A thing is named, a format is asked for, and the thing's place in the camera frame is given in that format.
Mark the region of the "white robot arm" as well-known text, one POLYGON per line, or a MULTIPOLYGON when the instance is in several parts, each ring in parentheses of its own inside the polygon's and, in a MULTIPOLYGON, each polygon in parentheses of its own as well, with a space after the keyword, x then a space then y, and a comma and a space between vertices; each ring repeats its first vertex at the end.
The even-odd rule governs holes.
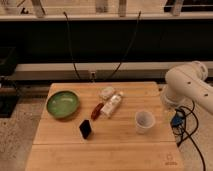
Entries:
POLYGON ((168 108, 178 107, 189 98, 213 115, 213 87, 205 82, 207 77, 208 68, 200 61, 171 68, 165 74, 162 103, 168 108))

